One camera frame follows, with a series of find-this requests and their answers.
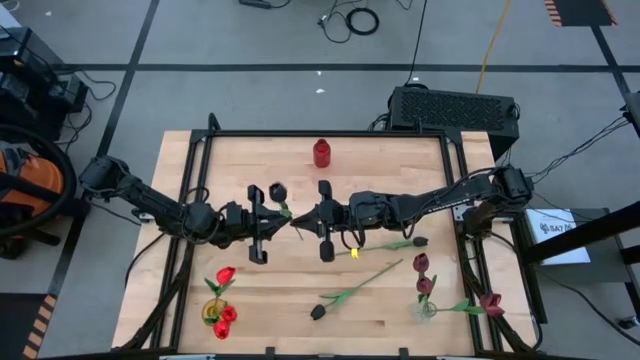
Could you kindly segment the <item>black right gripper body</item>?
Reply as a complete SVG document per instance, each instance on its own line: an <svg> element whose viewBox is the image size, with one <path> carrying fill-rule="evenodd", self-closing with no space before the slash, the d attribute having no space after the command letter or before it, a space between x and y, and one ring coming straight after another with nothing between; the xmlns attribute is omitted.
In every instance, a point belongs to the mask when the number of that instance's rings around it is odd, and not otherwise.
<svg viewBox="0 0 640 360"><path fill-rule="evenodd" d="M331 241L333 232L351 233L356 240L355 249L360 250L366 243L365 231L382 227L387 205L380 194L371 191L357 192L351 195L348 205L342 205L333 198L328 180L320 180L318 190L321 202L317 209L317 222L321 230L320 258L323 262L335 259L334 244Z"/></svg>

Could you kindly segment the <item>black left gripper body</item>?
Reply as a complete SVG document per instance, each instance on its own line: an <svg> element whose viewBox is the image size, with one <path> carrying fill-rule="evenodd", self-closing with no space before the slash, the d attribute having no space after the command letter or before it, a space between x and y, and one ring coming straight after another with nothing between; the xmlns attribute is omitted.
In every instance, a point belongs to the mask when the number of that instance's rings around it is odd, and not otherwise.
<svg viewBox="0 0 640 360"><path fill-rule="evenodd" d="M266 264L268 253L263 248L263 242L270 240L271 224L263 206L264 192L256 185L247 188L247 197L251 203L249 210L236 202L229 202L224 207L224 221L221 234L217 237L220 249L228 248L234 241L252 239L249 246L249 260L255 264Z"/></svg>

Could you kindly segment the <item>black artificial tulip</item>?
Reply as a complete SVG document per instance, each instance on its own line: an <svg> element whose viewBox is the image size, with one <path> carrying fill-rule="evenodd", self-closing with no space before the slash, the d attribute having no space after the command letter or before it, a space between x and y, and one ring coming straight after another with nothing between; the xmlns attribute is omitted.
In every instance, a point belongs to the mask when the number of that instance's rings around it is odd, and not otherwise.
<svg viewBox="0 0 640 360"><path fill-rule="evenodd" d="M428 245L429 240L425 237L415 237L412 240L402 240L396 241L392 243L387 243L384 245L378 245L370 248L364 248L363 251L374 251L374 250L389 250L396 251L403 248L408 247L426 247Z"/></svg>
<svg viewBox="0 0 640 360"><path fill-rule="evenodd" d="M290 210L288 204L286 203L287 194L287 188L281 182L275 182L269 186L269 197L272 202L279 205L278 210Z"/></svg>
<svg viewBox="0 0 640 360"><path fill-rule="evenodd" d="M397 260L396 262L394 262L394 263L386 266L384 269L380 270L375 275L373 275L373 276L367 278L366 280L362 281L360 284L356 285L355 287L351 287L351 288L348 288L347 290L343 290L343 291L336 292L336 293L320 295L320 298L327 300L327 303L326 304L317 304L311 310L310 317L314 321L323 318L330 309L342 305L349 297L354 295L362 287L364 287L365 285L371 283L372 281L374 281L375 279L379 278L383 274L389 272L391 269L393 269L394 267L396 267L397 265L399 265L402 262L403 262L402 259Z"/></svg>

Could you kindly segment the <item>dark red artificial tulip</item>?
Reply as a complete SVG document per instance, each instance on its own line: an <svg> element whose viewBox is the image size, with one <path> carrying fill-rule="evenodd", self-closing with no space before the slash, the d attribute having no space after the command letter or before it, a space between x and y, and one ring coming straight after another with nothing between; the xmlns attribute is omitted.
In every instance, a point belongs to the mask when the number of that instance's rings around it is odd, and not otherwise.
<svg viewBox="0 0 640 360"><path fill-rule="evenodd" d="M425 253L420 253L415 256L413 260L413 269L418 273L419 281L422 281L424 279L428 280L426 272L429 269L429 266L430 261Z"/></svg>
<svg viewBox="0 0 640 360"><path fill-rule="evenodd" d="M434 304L429 304L429 313L438 312L463 312L470 315L487 315L489 317L499 317L505 314L505 310L500 306L502 295L498 293L487 293L479 298L478 305L471 305L469 299L465 299L450 308L438 309Z"/></svg>
<svg viewBox="0 0 640 360"><path fill-rule="evenodd" d="M423 300L429 300L433 289L435 287L435 281L428 277L428 280L417 280L416 289L418 291L418 302Z"/></svg>

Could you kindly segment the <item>red vase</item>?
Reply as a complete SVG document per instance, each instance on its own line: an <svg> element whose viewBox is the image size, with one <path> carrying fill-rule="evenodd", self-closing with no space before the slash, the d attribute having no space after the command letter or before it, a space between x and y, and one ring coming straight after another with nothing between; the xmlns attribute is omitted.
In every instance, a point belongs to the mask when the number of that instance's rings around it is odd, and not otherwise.
<svg viewBox="0 0 640 360"><path fill-rule="evenodd" d="M331 147L325 139L319 139L313 146L313 161L317 168L326 168L331 162Z"/></svg>

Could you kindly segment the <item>amber glass vase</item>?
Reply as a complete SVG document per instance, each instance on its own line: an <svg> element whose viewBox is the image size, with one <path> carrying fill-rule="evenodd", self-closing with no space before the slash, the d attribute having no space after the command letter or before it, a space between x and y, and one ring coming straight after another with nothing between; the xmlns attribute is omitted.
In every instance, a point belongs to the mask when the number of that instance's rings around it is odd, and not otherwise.
<svg viewBox="0 0 640 360"><path fill-rule="evenodd" d="M222 312L226 306L227 302L220 298L213 298L207 301L201 312L203 323L207 326L213 326L222 319Z"/></svg>

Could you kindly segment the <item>clear glass vase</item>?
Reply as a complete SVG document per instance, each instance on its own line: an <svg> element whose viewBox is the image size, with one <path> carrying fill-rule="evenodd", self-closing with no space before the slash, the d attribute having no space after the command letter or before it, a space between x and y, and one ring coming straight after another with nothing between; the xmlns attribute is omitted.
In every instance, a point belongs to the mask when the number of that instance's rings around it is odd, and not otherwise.
<svg viewBox="0 0 640 360"><path fill-rule="evenodd" d="M433 302L423 300L414 305L413 312L416 321L425 322L437 315L438 308Z"/></svg>

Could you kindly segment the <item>black computer case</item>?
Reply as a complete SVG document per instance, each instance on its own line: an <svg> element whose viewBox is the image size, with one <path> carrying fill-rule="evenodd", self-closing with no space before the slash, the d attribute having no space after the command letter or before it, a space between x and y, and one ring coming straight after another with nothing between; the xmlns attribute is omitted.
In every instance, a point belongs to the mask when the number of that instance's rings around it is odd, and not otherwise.
<svg viewBox="0 0 640 360"><path fill-rule="evenodd" d="M519 139L520 107L511 97L431 90L422 84L408 84L394 89L387 107L387 130L438 130L455 139L462 132L484 132L495 159Z"/></svg>

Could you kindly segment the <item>orange vacuum cleaner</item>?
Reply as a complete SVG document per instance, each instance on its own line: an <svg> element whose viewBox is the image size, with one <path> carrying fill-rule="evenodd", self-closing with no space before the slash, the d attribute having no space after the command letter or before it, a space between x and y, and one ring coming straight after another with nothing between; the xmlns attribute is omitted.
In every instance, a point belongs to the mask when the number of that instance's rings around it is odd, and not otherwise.
<svg viewBox="0 0 640 360"><path fill-rule="evenodd" d="M76 173L58 145L27 128L0 123L0 258L14 260L29 242L56 246L42 229L86 207L75 198Z"/></svg>

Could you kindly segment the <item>black power strip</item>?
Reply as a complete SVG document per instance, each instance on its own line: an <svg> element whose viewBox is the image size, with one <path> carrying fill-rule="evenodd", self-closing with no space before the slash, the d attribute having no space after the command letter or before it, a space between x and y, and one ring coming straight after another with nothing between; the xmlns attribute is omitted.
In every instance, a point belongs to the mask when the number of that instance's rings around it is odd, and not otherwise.
<svg viewBox="0 0 640 360"><path fill-rule="evenodd" d="M243 6L254 7L259 9L280 9L286 7L292 0L285 0L282 4L273 4L270 0L238 0Z"/></svg>

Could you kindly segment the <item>black mat with hazard stripes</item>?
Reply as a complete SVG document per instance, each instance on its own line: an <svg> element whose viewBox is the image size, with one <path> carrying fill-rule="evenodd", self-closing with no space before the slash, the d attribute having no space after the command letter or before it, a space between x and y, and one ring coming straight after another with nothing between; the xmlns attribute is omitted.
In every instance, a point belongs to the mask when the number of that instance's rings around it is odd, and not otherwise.
<svg viewBox="0 0 640 360"><path fill-rule="evenodd" d="M0 360L36 360L57 298L0 293Z"/></svg>
<svg viewBox="0 0 640 360"><path fill-rule="evenodd" d="M558 27L618 25L606 0L544 0L544 5Z"/></svg>

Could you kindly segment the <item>dark grey side table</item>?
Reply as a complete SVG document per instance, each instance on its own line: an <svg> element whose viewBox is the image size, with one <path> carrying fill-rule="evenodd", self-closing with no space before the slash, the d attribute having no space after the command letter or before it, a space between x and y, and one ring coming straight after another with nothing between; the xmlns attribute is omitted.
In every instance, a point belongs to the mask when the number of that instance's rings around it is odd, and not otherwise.
<svg viewBox="0 0 640 360"><path fill-rule="evenodd" d="M548 242L608 214L607 208L529 208L510 224L510 231L516 250L521 254L529 247ZM640 280L624 262L624 247L617 235L547 256L538 262L529 263L523 256L519 256L518 261L529 306L541 323L547 321L539 287L541 275L549 275L565 284L621 283L627 288L634 314L640 316Z"/></svg>

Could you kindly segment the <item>black equipment rack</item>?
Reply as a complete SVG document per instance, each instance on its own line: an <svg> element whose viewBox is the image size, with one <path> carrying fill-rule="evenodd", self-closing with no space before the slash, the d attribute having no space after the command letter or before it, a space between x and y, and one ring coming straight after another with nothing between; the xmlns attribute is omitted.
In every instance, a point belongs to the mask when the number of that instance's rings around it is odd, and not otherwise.
<svg viewBox="0 0 640 360"><path fill-rule="evenodd" d="M0 124L58 140L68 115L82 111L87 85L54 71L63 61L28 27L0 25Z"/></svg>

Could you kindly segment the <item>black aluminium table frame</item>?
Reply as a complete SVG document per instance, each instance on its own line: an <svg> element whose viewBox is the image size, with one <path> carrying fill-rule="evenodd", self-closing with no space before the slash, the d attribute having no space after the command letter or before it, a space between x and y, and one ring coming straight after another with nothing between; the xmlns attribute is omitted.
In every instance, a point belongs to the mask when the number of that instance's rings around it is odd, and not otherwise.
<svg viewBox="0 0 640 360"><path fill-rule="evenodd" d="M326 168L317 168L313 161L313 146L319 139L331 147ZM320 180L330 181L339 201L368 189L424 193L458 177L457 158L458 151L440 134L189 130L166 132L158 150L129 167L172 198L195 199L196 187L205 186L214 206L229 201L245 204L250 185L266 188L278 181L287 187L293 213L301 215L318 202ZM190 246L161 237L156 226L147 224L138 236L142 258L130 273L113 345L121 346L133 337L182 259L189 258L186 286L171 302L150 345L219 359L400 360L487 354L513 360L530 353L535 326L517 256L508 246L510 228L498 224L494 230L495 237L484 244L485 266L492 289L502 295L510 335L498 334L496 322L483 316L445 311L429 321L416 321L416 274L410 249L365 251L359 259L340 251L335 261L325 263L313 234L298 234L286 227L266 243L268 262L256 265L248 258L246 242L225 250ZM470 291L461 272L463 244L455 237L453 214L430 215L416 231L429 240L426 252L437 277L434 300L442 309L453 307ZM355 287L399 259L403 262L323 318L310 317L317 304L327 303L320 295ZM228 338L220 340L214 325L203 323L201 312L214 298L204 278L214 280L224 267L236 268L235 281L222 298L238 317L230 323Z"/></svg>

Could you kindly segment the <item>black diagonal frame beam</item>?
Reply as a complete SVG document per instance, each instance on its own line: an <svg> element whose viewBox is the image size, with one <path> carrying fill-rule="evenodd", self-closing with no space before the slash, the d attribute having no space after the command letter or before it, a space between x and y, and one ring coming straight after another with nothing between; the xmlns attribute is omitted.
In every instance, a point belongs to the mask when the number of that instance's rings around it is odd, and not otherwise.
<svg viewBox="0 0 640 360"><path fill-rule="evenodd" d="M586 222L521 252L526 263L536 263L640 227L640 201Z"/></svg>

